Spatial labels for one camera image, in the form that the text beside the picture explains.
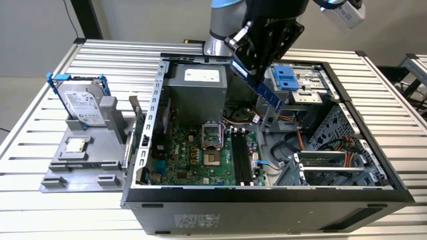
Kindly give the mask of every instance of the aluminum table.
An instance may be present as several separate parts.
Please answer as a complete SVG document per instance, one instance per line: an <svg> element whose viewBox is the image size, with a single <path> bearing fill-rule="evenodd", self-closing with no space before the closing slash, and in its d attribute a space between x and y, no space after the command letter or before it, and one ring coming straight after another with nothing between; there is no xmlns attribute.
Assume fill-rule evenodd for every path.
<svg viewBox="0 0 427 240"><path fill-rule="evenodd" d="M53 74L105 74L117 108L128 96L148 107L160 53L201 54L200 44L86 40L73 44ZM427 239L427 124L371 60L354 51L290 49L285 60L328 62L416 204L352 233L197 235L174 239ZM132 239L145 236L121 193L38 192L62 138L66 112L45 84L0 146L0 239Z"/></svg>

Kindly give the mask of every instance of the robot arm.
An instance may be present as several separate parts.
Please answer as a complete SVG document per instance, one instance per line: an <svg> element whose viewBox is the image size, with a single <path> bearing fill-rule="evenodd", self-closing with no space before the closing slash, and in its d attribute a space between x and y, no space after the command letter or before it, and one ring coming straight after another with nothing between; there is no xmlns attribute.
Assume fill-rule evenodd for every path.
<svg viewBox="0 0 427 240"><path fill-rule="evenodd" d="M293 42L304 31L304 26L296 18L304 13L309 0L213 0L210 14L210 39L204 50L205 54L224 54L221 41L232 54L230 69L240 74L246 84L257 95L265 99L274 110L281 101L262 86L264 73L273 60L282 57ZM312 0L324 11L333 11L346 0ZM352 5L361 4L360 0L349 0ZM237 11L245 7L242 20L238 19ZM216 25L220 16L221 25ZM241 22L234 30L233 23Z"/></svg>

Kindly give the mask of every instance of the green circuit board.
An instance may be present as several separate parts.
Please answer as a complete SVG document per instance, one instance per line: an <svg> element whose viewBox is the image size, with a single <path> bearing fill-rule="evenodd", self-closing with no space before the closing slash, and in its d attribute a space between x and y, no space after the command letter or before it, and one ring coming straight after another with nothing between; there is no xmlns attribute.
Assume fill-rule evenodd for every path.
<svg viewBox="0 0 427 240"><path fill-rule="evenodd" d="M246 143L256 143L254 134L246 135ZM234 165L232 160L232 140L229 131L222 135L222 148L201 149L201 129L174 128L169 141L169 154L165 160L165 174L160 176L153 170L150 184L153 185L210 185L234 186ZM264 174L253 179L253 185L262 186Z"/></svg>

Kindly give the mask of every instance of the blue drive bracket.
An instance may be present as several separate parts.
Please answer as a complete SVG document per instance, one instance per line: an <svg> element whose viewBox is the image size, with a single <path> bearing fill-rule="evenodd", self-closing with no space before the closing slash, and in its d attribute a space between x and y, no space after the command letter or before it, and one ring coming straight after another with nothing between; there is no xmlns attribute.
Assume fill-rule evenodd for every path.
<svg viewBox="0 0 427 240"><path fill-rule="evenodd" d="M289 66L272 66L272 75L280 90L297 91L300 89L298 81Z"/></svg>
<svg viewBox="0 0 427 240"><path fill-rule="evenodd" d="M236 59L230 58L230 70L240 75L246 85L252 88L257 96L264 99L266 104L272 107L273 111L277 113L282 104L282 101L276 96L276 94L269 90L265 84L261 82L257 86L254 86L248 80L248 71L245 71L245 67L240 65Z"/></svg>
<svg viewBox="0 0 427 240"><path fill-rule="evenodd" d="M58 89L56 88L56 85L53 83L53 80L54 81L68 81L72 78L72 76L69 74L56 74L54 78L52 78L52 76L53 76L53 73L48 72L46 75L45 75L46 84L50 86L53 93L58 97L61 105L64 106L64 109L65 109L65 111L68 113L69 119L73 120L73 116L72 116L72 114L70 114L70 112L69 112L69 110L68 110L68 108L65 106L65 102L64 102L64 100L61 98L61 95L58 94Z"/></svg>
<svg viewBox="0 0 427 240"><path fill-rule="evenodd" d="M74 77L72 78L72 75L70 74L56 74L54 77L53 76L53 73L52 72L48 72L46 75L45 75L45 78L46 78L46 84L49 85L49 87L52 88L52 91L53 93L57 95L58 97L58 100L61 102L61 105L64 106L65 108L65 111L68 113L68 116L69 116L69 119L73 120L73 116L65 106L65 102L61 98L61 95L58 94L58 89L56 87L56 84L54 82L58 82L58 81L69 81L69 80L94 80L94 79L98 79L100 80L100 83L101 83L101 88L102 88L102 91L104 91L104 95L105 96L110 96L110 91L109 91L109 87L108 87L108 83L106 83L106 78L104 76L104 74L101 74L98 77L93 78L93 77Z"/></svg>

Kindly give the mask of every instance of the wall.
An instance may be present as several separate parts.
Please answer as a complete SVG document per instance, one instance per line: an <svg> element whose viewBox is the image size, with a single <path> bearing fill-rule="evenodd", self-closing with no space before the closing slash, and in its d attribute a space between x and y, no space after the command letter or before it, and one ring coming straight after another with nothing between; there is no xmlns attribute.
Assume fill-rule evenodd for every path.
<svg viewBox="0 0 427 240"><path fill-rule="evenodd" d="M209 0L96 0L113 40L181 42L204 40L209 32ZM427 1L364 0L367 17L341 35L317 5L301 16L305 31L293 47L363 50L379 65L395 65L405 53L427 54Z"/></svg>
<svg viewBox="0 0 427 240"><path fill-rule="evenodd" d="M427 1L364 0L365 20L344 35L314 4L301 24L305 31L296 48L363 50L377 65L396 65L405 53L427 54Z"/></svg>
<svg viewBox="0 0 427 240"><path fill-rule="evenodd" d="M94 0L112 40L181 43L209 36L210 0Z"/></svg>
<svg viewBox="0 0 427 240"><path fill-rule="evenodd" d="M69 0L65 2L82 36ZM54 70L74 39L61 0L0 1L0 76L44 77Z"/></svg>

